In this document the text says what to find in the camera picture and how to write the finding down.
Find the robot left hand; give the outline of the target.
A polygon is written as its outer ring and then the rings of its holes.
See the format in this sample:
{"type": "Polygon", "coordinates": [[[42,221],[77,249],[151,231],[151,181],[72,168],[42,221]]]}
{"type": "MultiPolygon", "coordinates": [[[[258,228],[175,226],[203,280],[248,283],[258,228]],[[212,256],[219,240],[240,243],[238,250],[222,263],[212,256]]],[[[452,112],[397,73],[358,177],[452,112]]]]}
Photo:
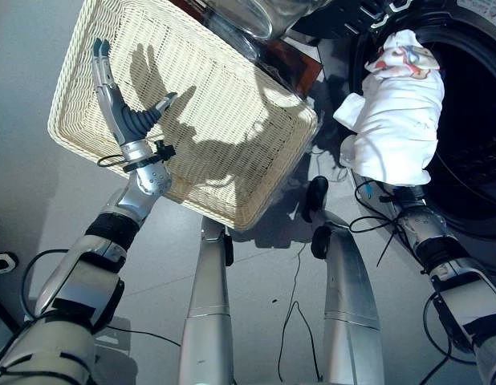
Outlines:
{"type": "Polygon", "coordinates": [[[95,39],[91,49],[91,72],[102,116],[126,160],[128,146],[146,144],[148,133],[176,101],[177,93],[168,93],[143,111],[130,108],[114,80],[109,51],[110,43],[107,39],[95,39]]]}

